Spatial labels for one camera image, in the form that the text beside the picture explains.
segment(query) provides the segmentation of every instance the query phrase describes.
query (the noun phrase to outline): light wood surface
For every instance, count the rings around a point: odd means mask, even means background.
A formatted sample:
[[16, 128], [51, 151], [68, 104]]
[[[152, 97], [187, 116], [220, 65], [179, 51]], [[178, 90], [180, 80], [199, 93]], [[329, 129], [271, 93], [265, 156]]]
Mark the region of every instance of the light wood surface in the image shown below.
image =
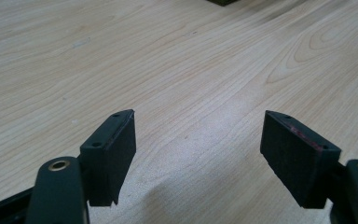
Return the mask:
[[0, 0], [0, 200], [128, 108], [137, 153], [91, 223], [329, 223], [260, 138], [276, 110], [358, 159], [358, 0]]

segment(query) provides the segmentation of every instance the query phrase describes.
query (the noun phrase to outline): hole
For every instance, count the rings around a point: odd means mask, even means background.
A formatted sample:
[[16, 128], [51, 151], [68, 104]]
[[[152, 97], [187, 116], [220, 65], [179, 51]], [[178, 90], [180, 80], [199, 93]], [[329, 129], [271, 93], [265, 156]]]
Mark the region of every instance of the hole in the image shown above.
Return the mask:
[[69, 161], [56, 161], [56, 162], [53, 162], [49, 167], [48, 169], [50, 171], [60, 171], [60, 170], [63, 170], [65, 169], [66, 167], [68, 167], [70, 164]]
[[99, 143], [99, 142], [96, 142], [96, 143], [92, 144], [93, 147], [100, 147], [101, 145], [102, 145], [102, 143]]

